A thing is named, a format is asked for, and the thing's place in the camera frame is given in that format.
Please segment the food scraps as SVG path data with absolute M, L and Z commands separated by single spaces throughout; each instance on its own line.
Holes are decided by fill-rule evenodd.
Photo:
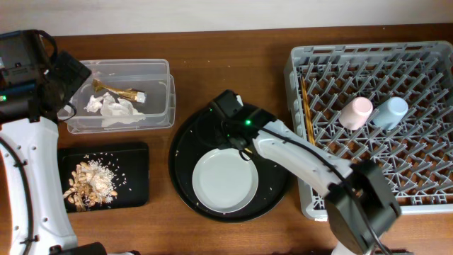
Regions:
M 109 153 L 85 154 L 69 169 L 63 200 L 77 212 L 105 206 L 113 207 L 132 192 L 128 175 L 120 168 L 119 158 Z

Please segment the pink cup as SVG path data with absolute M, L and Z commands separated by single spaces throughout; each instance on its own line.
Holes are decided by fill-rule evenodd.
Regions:
M 372 102 L 365 97 L 357 97 L 351 100 L 340 112 L 340 124 L 349 130 L 357 130 L 362 127 L 373 111 Z

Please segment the brown coffee sachet wrapper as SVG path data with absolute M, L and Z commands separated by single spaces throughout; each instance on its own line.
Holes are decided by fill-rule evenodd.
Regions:
M 138 91 L 135 89 L 118 89 L 114 88 L 111 86 L 108 86 L 104 84 L 102 81 L 98 79 L 94 79 L 92 82 L 93 89 L 95 92 L 102 91 L 103 89 L 108 90 L 109 92 L 112 92 L 119 97 L 128 100 L 128 101 L 133 101 L 133 102 L 138 102 L 138 103 L 145 103 L 147 99 L 147 95 L 143 91 Z

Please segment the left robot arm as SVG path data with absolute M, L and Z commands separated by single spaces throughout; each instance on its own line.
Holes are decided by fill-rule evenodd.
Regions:
M 91 71 L 67 52 L 32 64 L 32 79 L 1 93 L 1 158 L 11 207 L 10 254 L 105 254 L 80 246 L 69 221 L 57 166 L 58 117 Z

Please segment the white napkin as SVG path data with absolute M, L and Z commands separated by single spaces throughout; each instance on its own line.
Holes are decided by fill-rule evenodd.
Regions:
M 103 128 L 116 123 L 128 125 L 146 118 L 143 113 L 134 108 L 130 101 L 123 98 L 115 99 L 108 92 L 99 97 L 91 95 L 84 110 L 89 113 L 99 112 L 104 117 L 101 122 Z

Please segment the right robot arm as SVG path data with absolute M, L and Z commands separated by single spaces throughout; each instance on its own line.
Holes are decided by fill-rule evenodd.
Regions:
M 401 216 L 401 209 L 378 164 L 369 159 L 354 164 L 333 156 L 263 109 L 213 112 L 233 147 L 275 162 L 322 196 L 338 240 L 334 254 L 369 254 L 375 248 L 391 253 L 380 238 Z

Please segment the blue cup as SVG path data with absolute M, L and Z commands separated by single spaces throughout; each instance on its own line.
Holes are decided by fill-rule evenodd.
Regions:
M 379 105 L 372 123 L 384 130 L 394 129 L 408 112 L 408 104 L 400 97 L 391 97 Z

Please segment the grey plate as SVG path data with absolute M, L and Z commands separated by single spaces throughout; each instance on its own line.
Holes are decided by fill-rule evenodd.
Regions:
M 196 163 L 192 185 L 197 199 L 217 213 L 234 213 L 246 207 L 258 190 L 258 170 L 237 149 L 213 149 Z

